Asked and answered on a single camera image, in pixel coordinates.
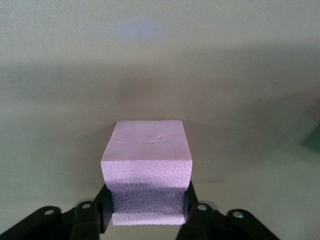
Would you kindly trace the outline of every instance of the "gray background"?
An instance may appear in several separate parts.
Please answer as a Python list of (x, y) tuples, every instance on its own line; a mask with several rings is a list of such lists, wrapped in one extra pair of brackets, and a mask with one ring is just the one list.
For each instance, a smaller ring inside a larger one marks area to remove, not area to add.
[(1, 1), (0, 232), (94, 197), (117, 121), (179, 119), (200, 199), (319, 239), (319, 41), (318, 0)]

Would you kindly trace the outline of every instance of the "foam block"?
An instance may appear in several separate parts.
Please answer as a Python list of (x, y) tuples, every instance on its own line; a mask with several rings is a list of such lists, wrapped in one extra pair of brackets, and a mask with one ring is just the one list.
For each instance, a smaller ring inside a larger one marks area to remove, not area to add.
[(113, 225), (181, 225), (192, 157), (180, 120), (119, 121), (101, 160)]

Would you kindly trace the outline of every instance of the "foam block front face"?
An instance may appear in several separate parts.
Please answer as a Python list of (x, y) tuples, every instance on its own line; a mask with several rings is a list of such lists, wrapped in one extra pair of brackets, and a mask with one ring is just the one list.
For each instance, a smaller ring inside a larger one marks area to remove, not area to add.
[(114, 225), (181, 225), (192, 172), (180, 120), (119, 121), (102, 156)]

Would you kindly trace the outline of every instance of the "foam block top surface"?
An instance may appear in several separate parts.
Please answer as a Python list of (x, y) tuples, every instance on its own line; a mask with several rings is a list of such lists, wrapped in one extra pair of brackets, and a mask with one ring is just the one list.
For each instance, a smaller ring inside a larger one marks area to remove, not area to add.
[(101, 161), (192, 160), (183, 122), (118, 121)]

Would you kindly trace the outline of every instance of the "pink foam block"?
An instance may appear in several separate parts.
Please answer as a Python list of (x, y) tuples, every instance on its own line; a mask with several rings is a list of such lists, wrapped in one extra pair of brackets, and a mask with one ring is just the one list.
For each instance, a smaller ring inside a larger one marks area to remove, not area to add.
[(192, 157), (180, 120), (119, 121), (101, 160), (114, 225), (181, 225)]

